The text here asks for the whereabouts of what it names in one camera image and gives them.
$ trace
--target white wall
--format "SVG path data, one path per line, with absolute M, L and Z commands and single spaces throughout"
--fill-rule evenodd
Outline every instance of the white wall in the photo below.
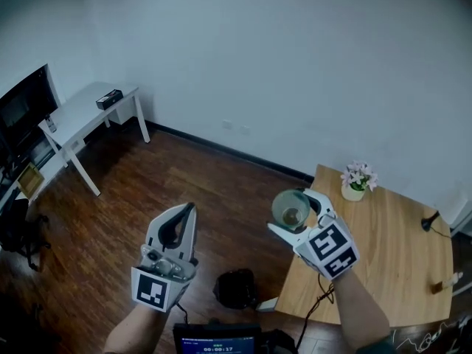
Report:
M 88 28 L 84 0 L 0 0 L 0 95 L 45 63 L 62 99 L 90 83 Z
M 428 204 L 468 177 L 460 0 L 92 1 L 108 71 L 142 86 L 151 121 L 306 173 L 363 159 Z

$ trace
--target white desk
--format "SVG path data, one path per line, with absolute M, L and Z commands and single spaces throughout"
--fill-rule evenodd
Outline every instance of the white desk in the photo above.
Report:
M 97 107 L 96 101 L 111 92 L 113 89 L 119 89 L 122 91 L 123 98 L 107 110 L 100 110 Z M 51 113 L 52 121 L 57 128 L 54 133 L 50 131 L 46 121 L 43 120 L 39 124 L 39 127 L 45 133 L 52 149 L 63 160 L 64 167 L 67 167 L 67 162 L 58 150 L 56 143 L 64 149 L 67 156 L 72 160 L 80 175 L 96 196 L 100 195 L 100 191 L 95 186 L 85 169 L 83 169 L 82 164 L 79 163 L 79 160 L 71 146 L 77 140 L 83 139 L 83 137 L 99 122 L 104 121 L 106 126 L 110 127 L 110 122 L 108 121 L 107 116 L 121 106 L 121 104 L 126 103 L 130 99 L 134 100 L 139 127 L 141 128 L 145 142 L 148 143 L 150 141 L 149 133 L 146 128 L 145 119 L 142 115 L 141 103 L 139 102 L 137 92 L 137 86 L 92 83 L 76 93 L 65 104 L 61 105 Z

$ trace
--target small potted plant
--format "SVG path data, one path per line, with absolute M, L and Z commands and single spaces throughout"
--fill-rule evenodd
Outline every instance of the small potted plant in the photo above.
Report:
M 369 187 L 373 191 L 377 187 L 378 176 L 365 162 L 352 162 L 347 165 L 341 175 L 341 194 L 348 201 L 360 201 Z

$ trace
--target sleeve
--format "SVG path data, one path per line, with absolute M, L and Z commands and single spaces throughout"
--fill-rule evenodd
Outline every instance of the sleeve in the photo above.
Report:
M 355 354 L 395 354 L 395 348 L 392 345 L 392 340 L 389 338 L 384 339 L 375 344 L 362 347 L 357 350 Z

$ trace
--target forearm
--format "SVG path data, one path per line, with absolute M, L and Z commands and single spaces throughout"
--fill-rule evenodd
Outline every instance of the forearm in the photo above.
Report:
M 148 354 L 156 349 L 168 313 L 138 304 L 108 336 L 104 353 Z
M 374 344 L 390 334 L 389 320 L 352 270 L 334 279 L 341 327 L 353 349 Z

